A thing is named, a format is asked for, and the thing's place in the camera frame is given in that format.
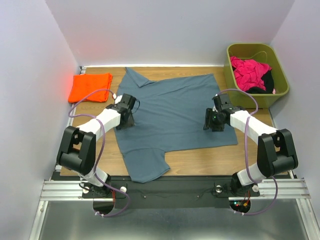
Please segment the blue-grey t-shirt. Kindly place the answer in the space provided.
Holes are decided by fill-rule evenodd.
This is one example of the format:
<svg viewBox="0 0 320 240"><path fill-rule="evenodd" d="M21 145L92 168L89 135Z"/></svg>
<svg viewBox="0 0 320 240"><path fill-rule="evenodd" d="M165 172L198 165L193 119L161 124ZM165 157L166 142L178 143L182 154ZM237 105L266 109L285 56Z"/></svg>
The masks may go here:
<svg viewBox="0 0 320 240"><path fill-rule="evenodd" d="M133 182L147 183L170 170L167 152L237 144L235 130L204 130L206 109L220 88L212 74L152 81L131 68L117 94L138 99L134 126L115 132L128 174Z"/></svg>

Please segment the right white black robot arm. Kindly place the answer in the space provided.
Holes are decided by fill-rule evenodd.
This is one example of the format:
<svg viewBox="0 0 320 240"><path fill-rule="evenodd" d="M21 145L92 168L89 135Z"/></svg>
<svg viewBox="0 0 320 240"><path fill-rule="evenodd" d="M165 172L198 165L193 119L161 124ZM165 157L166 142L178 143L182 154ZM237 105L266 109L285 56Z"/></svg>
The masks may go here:
<svg viewBox="0 0 320 240"><path fill-rule="evenodd" d="M230 190L233 194L242 195L253 184L298 167L293 136L288 129L277 129L263 123L244 108L233 105L226 93L218 93L212 100L213 108L207 108L205 112L204 130L222 132L225 125L229 125L257 145L256 163L249 165L246 162L245 169L231 177Z"/></svg>

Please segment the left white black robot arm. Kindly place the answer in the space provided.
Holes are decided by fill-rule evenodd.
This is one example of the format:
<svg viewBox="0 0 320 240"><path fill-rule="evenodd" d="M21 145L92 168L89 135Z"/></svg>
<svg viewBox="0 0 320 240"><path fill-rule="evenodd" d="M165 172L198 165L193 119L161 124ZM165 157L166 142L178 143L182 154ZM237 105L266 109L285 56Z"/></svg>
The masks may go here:
<svg viewBox="0 0 320 240"><path fill-rule="evenodd" d="M65 128L56 163L77 173L90 186L81 184L86 191L92 191L100 197L106 197L115 191L111 189L110 175L98 168L98 162L104 151L106 133L115 128L122 130L135 125L133 108L139 103L129 94L113 95L113 104L109 104L99 115L87 115L91 118L79 126Z"/></svg>

